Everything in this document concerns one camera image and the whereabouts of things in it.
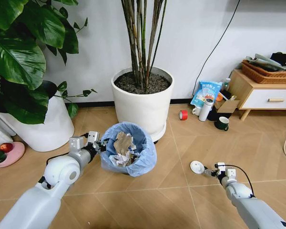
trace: blue plastic bag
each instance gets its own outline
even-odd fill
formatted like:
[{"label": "blue plastic bag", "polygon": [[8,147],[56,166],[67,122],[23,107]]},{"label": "blue plastic bag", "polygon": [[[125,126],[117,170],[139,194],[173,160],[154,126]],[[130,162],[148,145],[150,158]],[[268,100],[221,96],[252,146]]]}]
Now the blue plastic bag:
[{"label": "blue plastic bag", "polygon": [[206,99],[215,101],[222,82],[199,81],[199,88],[191,101],[191,105],[203,107]]},{"label": "blue plastic bag", "polygon": [[[115,166],[109,159],[110,155],[115,155],[116,151],[113,146],[117,134],[123,131],[133,136],[133,143],[137,149],[135,153],[139,153],[139,158],[131,165],[125,167]],[[109,138],[106,151],[101,153],[102,168],[116,173],[128,173],[132,177],[137,177],[148,173],[157,163],[157,153],[152,138],[141,127],[136,124],[123,122],[110,127],[102,136],[102,141]]]}]

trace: wooden cabinet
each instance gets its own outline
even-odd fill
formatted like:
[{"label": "wooden cabinet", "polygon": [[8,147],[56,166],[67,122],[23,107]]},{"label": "wooden cabinet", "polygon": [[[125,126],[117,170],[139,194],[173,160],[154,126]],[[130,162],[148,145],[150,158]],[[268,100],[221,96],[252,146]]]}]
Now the wooden cabinet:
[{"label": "wooden cabinet", "polygon": [[229,92],[240,100],[238,109],[246,110],[241,120],[250,110],[286,110],[286,84],[256,83],[242,70],[233,70]]}]

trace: white cup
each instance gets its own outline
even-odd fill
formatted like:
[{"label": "white cup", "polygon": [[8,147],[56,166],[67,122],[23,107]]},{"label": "white cup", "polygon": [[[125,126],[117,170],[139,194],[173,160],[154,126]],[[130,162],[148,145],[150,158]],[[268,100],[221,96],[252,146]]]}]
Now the white cup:
[{"label": "white cup", "polygon": [[192,114],[195,114],[195,115],[199,116],[200,111],[201,111],[201,107],[196,106],[196,107],[192,110]]}]

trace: thermos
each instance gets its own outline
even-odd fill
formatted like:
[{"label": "thermos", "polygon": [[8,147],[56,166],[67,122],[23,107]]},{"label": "thermos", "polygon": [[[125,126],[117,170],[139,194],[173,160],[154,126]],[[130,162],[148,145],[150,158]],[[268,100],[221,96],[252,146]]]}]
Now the thermos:
[{"label": "thermos", "polygon": [[199,115],[199,120],[204,122],[206,118],[208,117],[208,114],[212,108],[213,105],[213,99],[206,99],[204,106],[202,107]]}]

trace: trash can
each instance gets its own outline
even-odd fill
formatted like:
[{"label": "trash can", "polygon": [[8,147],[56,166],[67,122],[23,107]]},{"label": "trash can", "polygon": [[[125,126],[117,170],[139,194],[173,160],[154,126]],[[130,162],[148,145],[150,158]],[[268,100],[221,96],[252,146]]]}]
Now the trash can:
[{"label": "trash can", "polygon": [[[132,135],[133,143],[137,148],[134,152],[139,153],[138,159],[131,165],[125,167],[118,167],[109,159],[110,155],[116,154],[113,144],[120,131]],[[134,123],[123,122],[113,125],[105,132],[101,140],[103,141],[105,139],[109,139],[109,141],[106,146],[106,151],[101,153],[101,165],[102,168],[106,170],[116,173],[126,173],[132,177],[137,177],[151,171],[157,163],[157,153],[152,138],[141,127]]]}]

